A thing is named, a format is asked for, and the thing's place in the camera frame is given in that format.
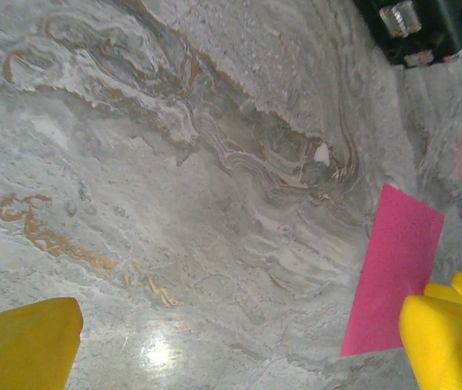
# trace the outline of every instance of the black device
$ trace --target black device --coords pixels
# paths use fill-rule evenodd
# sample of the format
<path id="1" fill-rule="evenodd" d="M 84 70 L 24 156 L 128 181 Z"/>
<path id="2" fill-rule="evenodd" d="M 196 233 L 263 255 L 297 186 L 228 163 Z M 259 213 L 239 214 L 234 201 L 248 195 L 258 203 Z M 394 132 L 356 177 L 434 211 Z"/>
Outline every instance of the black device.
<path id="1" fill-rule="evenodd" d="M 450 62 L 462 52 L 462 0 L 353 0 L 388 61 Z"/>

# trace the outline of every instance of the black object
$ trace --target black object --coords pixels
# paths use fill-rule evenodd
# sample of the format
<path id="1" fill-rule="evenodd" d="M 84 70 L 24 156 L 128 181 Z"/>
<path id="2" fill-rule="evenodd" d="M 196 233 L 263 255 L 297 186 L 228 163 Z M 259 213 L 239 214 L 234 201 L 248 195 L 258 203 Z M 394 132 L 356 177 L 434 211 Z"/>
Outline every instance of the black object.
<path id="1" fill-rule="evenodd" d="M 388 61 L 429 66 L 462 52 L 462 0 L 353 0 Z"/>

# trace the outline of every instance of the marble veining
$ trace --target marble veining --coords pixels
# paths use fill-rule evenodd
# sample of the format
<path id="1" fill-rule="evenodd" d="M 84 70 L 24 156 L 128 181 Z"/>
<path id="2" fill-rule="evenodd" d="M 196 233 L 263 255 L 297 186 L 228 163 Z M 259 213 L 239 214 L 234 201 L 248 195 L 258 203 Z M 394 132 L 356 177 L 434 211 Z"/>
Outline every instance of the marble veining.
<path id="1" fill-rule="evenodd" d="M 0 310 L 76 297 L 68 388 L 416 388 L 339 358 L 382 184 L 462 271 L 462 59 L 350 2 L 0 0 Z"/>

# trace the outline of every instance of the pink paper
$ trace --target pink paper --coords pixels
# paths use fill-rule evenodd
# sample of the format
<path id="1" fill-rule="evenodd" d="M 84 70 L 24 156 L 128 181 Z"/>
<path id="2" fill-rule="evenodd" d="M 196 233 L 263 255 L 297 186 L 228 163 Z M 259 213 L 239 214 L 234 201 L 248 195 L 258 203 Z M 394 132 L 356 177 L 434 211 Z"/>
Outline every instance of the pink paper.
<path id="1" fill-rule="evenodd" d="M 424 293 L 442 228 L 442 214 L 384 185 L 341 356 L 402 347 L 400 310 Z"/>

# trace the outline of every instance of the gray marble surface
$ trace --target gray marble surface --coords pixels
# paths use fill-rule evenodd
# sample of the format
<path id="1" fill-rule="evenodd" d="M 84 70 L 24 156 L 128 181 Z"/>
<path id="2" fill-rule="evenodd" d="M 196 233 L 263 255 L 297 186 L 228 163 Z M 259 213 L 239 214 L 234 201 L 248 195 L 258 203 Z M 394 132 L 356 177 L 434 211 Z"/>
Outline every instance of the gray marble surface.
<path id="1" fill-rule="evenodd" d="M 462 59 L 350 2 L 0 0 L 0 310 L 79 300 L 70 389 L 416 388 L 339 358 L 385 182 L 462 271 Z"/>

